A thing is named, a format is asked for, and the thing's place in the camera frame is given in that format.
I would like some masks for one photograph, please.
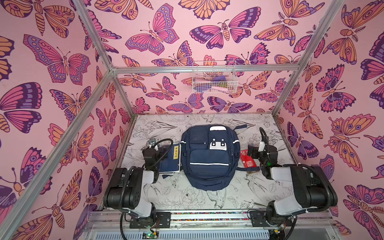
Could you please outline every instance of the butterfly wallpaper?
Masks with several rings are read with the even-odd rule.
[[[331,213],[343,237],[378,240],[384,237],[384,33],[377,25],[384,1],[344,4],[278,116],[297,161],[319,165],[332,182],[339,200]]]

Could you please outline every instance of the yellow label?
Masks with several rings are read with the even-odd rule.
[[[174,146],[173,159],[179,159],[179,146]]]

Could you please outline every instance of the wire basket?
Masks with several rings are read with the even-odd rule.
[[[192,67],[192,92],[193,93],[235,93],[238,78],[236,65],[209,66],[211,61],[194,61]]]

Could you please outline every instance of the navy blue backpack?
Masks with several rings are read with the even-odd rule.
[[[240,158],[240,143],[234,130],[224,125],[202,125],[187,129],[181,137],[181,163],[191,185],[217,191],[227,187]]]

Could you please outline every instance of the metal vent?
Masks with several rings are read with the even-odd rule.
[[[127,239],[142,239],[143,231],[126,233]],[[98,232],[95,240],[120,240],[120,232]],[[190,240],[224,240],[224,239],[269,239],[268,230],[206,230],[206,231],[161,231],[159,238],[165,239],[190,239]]]

